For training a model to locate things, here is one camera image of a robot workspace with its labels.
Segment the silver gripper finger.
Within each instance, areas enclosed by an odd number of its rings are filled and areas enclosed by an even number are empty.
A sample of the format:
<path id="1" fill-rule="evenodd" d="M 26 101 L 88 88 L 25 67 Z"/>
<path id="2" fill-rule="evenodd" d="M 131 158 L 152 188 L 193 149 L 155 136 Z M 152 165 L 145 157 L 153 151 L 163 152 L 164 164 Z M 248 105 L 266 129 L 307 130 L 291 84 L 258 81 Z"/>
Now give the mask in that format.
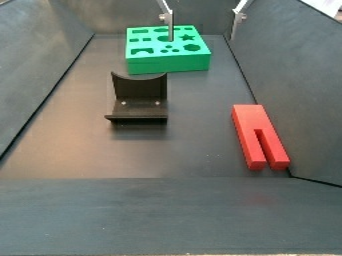
<path id="1" fill-rule="evenodd" d="M 237 25 L 245 19 L 245 14 L 243 13 L 243 10 L 247 8 L 248 1 L 249 0 L 240 0 L 236 7 L 232 9 L 233 21 L 232 21 L 229 39 L 233 39 Z"/>
<path id="2" fill-rule="evenodd" d="M 159 20 L 164 22 L 168 27 L 168 40 L 173 40 L 173 11 L 171 10 L 165 0 L 156 0 L 161 9 L 159 14 Z"/>

